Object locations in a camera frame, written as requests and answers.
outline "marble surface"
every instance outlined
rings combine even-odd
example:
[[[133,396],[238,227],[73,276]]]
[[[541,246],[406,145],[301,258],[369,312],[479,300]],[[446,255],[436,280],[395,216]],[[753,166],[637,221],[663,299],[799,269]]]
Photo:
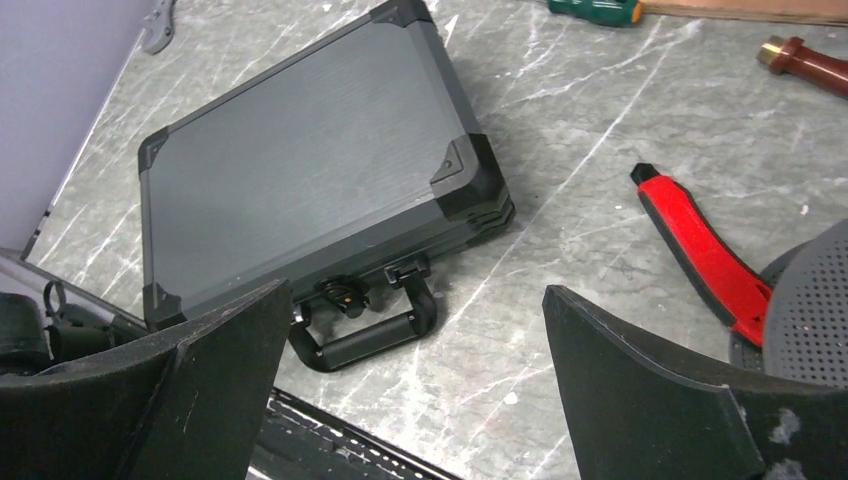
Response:
[[[133,54],[30,261],[140,314],[141,140],[376,3],[177,2],[172,45]],[[530,2],[429,5],[507,177],[515,222],[436,262],[430,282],[445,309],[435,335],[331,375],[289,350],[276,385],[464,478],[579,478],[544,287],[569,286],[726,359],[726,332],[628,174],[641,161],[675,176],[755,269],[824,231],[846,216],[848,103],[770,75],[754,56],[772,34],[827,51],[848,31],[670,17],[615,30]],[[383,317],[406,308],[387,301]]]

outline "gray panel wall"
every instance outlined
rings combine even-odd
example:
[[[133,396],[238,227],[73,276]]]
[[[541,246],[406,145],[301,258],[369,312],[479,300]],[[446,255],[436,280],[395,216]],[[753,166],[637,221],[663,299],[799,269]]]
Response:
[[[23,250],[152,6],[0,0],[0,247]]]

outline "green handle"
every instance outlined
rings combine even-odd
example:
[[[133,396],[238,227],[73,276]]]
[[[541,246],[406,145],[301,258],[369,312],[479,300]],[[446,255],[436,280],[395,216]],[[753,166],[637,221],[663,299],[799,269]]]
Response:
[[[548,9],[607,27],[627,27],[639,22],[639,0],[548,0]]]

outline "wooden board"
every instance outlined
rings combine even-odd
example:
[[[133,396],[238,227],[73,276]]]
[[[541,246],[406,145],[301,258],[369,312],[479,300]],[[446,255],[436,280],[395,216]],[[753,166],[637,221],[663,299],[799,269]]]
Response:
[[[848,0],[642,0],[646,13],[848,25]]]

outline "red utility knife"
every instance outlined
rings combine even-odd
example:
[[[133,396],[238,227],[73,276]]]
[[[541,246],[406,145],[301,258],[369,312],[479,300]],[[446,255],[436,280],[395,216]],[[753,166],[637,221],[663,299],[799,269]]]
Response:
[[[758,347],[771,298],[769,287],[716,235],[692,195],[649,163],[630,178],[639,187],[648,216],[704,303],[731,330]]]

